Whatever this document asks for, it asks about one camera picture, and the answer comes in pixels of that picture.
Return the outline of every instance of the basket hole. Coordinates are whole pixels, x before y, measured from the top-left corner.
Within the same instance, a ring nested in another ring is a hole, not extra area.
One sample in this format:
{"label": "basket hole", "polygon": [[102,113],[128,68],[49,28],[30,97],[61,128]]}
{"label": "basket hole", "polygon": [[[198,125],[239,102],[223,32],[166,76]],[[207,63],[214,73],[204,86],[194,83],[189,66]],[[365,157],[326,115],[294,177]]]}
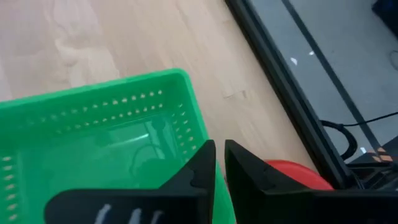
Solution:
{"label": "basket hole", "polygon": [[8,220],[14,221],[17,217],[18,217],[17,214],[13,214],[10,217],[8,217]]}
{"label": "basket hole", "polygon": [[2,169],[5,170],[5,171],[9,171],[9,170],[12,170],[12,166],[11,165],[5,166]]}
{"label": "basket hole", "polygon": [[12,205],[8,205],[7,210],[12,211],[14,210],[16,207],[18,206],[18,204],[14,203]]}
{"label": "basket hole", "polygon": [[15,187],[15,184],[9,184],[6,186],[6,190],[14,189],[14,187]]}
{"label": "basket hole", "polygon": [[11,156],[4,156],[2,158],[3,161],[10,161],[11,159],[12,159]]}
{"label": "basket hole", "polygon": [[11,180],[14,178],[14,175],[10,174],[4,177],[4,180]]}
{"label": "basket hole", "polygon": [[7,197],[6,197],[6,200],[12,200],[12,199],[14,199],[16,196],[17,196],[16,194],[9,194],[9,195],[7,195]]}

